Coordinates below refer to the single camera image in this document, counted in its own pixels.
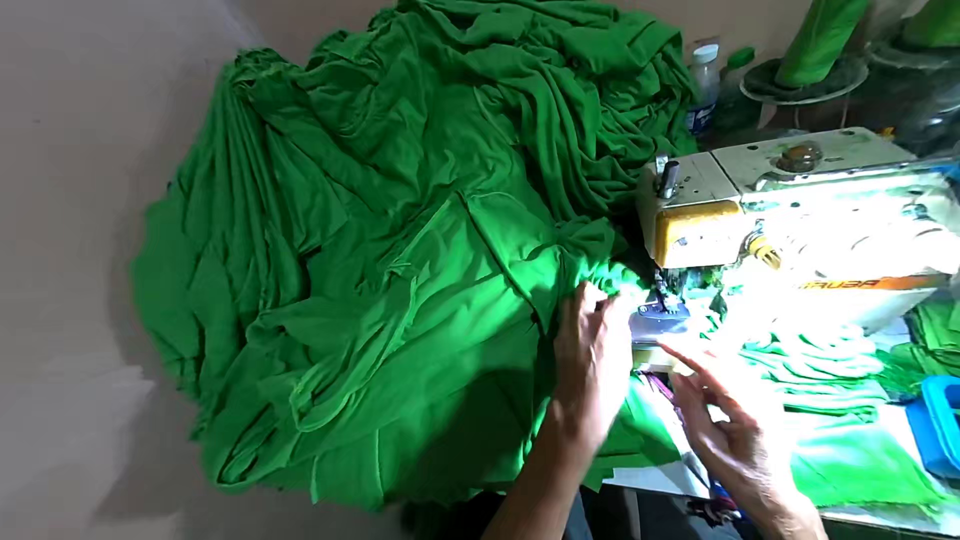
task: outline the right hand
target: right hand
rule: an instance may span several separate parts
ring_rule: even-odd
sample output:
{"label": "right hand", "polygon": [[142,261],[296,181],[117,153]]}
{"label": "right hand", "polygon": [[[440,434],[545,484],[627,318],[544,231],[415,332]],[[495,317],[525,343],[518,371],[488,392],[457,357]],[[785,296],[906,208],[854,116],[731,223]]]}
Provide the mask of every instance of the right hand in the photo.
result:
{"label": "right hand", "polygon": [[[671,374],[675,405],[694,453],[770,538],[827,538],[816,508],[797,490],[791,445],[780,433],[782,405],[735,362],[722,362],[697,340],[660,346],[694,375]],[[714,423],[707,405],[730,417]]]}

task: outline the gray wall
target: gray wall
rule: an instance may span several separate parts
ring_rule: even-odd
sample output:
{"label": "gray wall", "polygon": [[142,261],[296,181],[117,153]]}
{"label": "gray wall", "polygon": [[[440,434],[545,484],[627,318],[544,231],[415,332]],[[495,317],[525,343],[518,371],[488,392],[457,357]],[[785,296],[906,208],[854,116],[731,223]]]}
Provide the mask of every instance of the gray wall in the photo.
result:
{"label": "gray wall", "polygon": [[[306,496],[208,486],[193,406],[160,372],[126,269],[145,206],[200,126],[219,67],[268,43],[304,61],[381,0],[5,0],[0,5],[0,536],[396,535]],[[809,0],[622,0],[781,52]]]}

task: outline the blue plastic box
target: blue plastic box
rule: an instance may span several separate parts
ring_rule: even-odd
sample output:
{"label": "blue plastic box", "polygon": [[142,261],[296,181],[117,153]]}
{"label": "blue plastic box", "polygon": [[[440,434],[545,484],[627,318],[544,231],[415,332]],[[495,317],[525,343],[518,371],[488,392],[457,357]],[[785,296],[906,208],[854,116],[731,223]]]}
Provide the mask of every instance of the blue plastic box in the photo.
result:
{"label": "blue plastic box", "polygon": [[960,479],[960,424],[953,414],[960,408],[960,378],[927,377],[920,398],[906,407],[920,458],[930,473]]}

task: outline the plastic bottle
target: plastic bottle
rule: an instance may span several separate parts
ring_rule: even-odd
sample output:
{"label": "plastic bottle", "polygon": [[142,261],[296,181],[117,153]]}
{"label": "plastic bottle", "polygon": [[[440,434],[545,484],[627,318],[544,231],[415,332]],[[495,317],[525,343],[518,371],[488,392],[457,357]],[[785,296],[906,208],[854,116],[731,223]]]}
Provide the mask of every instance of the plastic bottle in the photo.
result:
{"label": "plastic bottle", "polygon": [[720,94],[712,121],[715,135],[756,127],[762,105],[740,91],[740,81],[755,57],[753,47],[744,47],[731,54],[727,66],[720,70]]}
{"label": "plastic bottle", "polygon": [[690,75],[697,83],[698,100],[686,114],[686,126],[694,135],[707,130],[720,93],[720,71],[717,69],[717,54],[720,45],[711,44],[698,47],[693,51],[693,65]]}

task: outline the sewing machine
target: sewing machine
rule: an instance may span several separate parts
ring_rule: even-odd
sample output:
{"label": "sewing machine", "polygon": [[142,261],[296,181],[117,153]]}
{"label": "sewing machine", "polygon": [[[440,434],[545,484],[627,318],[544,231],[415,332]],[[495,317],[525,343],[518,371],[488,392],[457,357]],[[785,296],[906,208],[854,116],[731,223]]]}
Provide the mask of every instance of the sewing machine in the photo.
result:
{"label": "sewing machine", "polygon": [[687,291],[719,272],[741,326],[882,328],[960,269],[957,164],[862,128],[658,158],[636,198],[657,296],[632,320],[635,349],[686,331]]}

